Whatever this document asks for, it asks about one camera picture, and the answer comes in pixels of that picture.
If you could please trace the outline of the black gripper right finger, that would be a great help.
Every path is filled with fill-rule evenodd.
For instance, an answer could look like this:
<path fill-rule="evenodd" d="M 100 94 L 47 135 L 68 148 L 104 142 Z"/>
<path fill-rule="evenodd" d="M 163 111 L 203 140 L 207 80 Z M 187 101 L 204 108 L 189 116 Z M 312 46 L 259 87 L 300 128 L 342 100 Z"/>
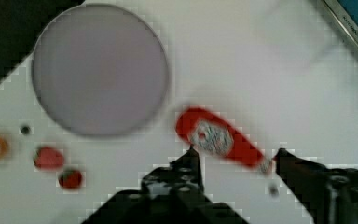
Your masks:
<path fill-rule="evenodd" d="M 276 174 L 310 213 L 314 224 L 358 224 L 358 169 L 328 168 L 281 148 Z"/>

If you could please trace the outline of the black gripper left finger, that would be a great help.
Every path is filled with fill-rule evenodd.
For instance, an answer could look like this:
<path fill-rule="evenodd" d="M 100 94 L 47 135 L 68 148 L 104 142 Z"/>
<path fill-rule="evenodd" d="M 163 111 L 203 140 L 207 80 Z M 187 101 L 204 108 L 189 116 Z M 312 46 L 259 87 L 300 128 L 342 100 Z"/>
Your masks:
<path fill-rule="evenodd" d="M 138 190 L 122 190 L 81 224 L 249 224 L 226 203 L 204 194 L 200 157 L 191 148 L 167 167 L 143 177 Z"/>

